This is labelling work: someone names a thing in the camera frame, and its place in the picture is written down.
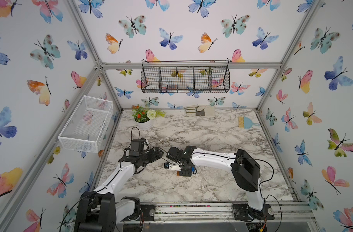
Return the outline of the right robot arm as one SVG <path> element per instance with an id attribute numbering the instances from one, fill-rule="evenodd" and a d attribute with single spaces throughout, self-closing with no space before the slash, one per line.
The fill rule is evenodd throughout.
<path id="1" fill-rule="evenodd" d="M 248 206 L 262 211 L 265 200 L 260 191 L 261 167 L 246 151 L 219 153 L 187 146 L 184 150 L 171 147 L 167 152 L 164 169 L 177 171 L 181 177 L 190 177 L 197 172 L 197 166 L 212 167 L 232 173 L 239 188 L 248 198 Z"/>

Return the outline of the blue hand brush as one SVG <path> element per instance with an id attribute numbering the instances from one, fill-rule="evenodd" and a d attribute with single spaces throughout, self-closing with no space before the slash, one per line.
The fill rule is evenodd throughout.
<path id="1" fill-rule="evenodd" d="M 247 117 L 239 117 L 238 118 L 238 126 L 243 129 L 250 129 L 253 126 L 260 126 L 259 123 L 254 123 L 251 119 Z"/>

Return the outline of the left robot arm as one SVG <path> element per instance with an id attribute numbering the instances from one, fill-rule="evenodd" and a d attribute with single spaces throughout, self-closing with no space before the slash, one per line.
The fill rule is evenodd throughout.
<path id="1" fill-rule="evenodd" d="M 82 194 L 78 203 L 75 232 L 113 232 L 116 225 L 123 220 L 138 221 L 142 216 L 140 200 L 133 197 L 118 199 L 119 192 L 140 167 L 163 157 L 160 148 L 136 152 L 130 150 L 119 160 L 114 172 L 93 191 Z"/>

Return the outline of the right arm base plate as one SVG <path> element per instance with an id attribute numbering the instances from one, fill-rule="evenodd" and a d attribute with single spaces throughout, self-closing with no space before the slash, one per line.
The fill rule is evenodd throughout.
<path id="1" fill-rule="evenodd" d="M 265 204 L 262 210 L 249 207 L 248 204 L 233 204 L 232 213 L 235 220 L 252 222 L 254 220 L 274 220 L 274 211 L 269 204 Z"/>

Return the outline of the white mesh basket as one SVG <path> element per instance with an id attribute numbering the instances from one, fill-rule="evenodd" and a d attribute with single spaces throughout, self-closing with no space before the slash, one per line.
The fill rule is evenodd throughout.
<path id="1" fill-rule="evenodd" d="M 58 136 L 61 147 L 86 153 L 99 152 L 113 109 L 112 101 L 83 96 Z"/>

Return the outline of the white flower pot plant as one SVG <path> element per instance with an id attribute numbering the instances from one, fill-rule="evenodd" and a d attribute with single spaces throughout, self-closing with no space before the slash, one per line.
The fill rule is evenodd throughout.
<path id="1" fill-rule="evenodd" d="M 137 128 L 146 131 L 152 128 L 153 121 L 156 118 L 163 118 L 166 116 L 166 113 L 162 110 L 154 110 L 140 105 L 133 105 L 132 116 L 137 124 Z"/>

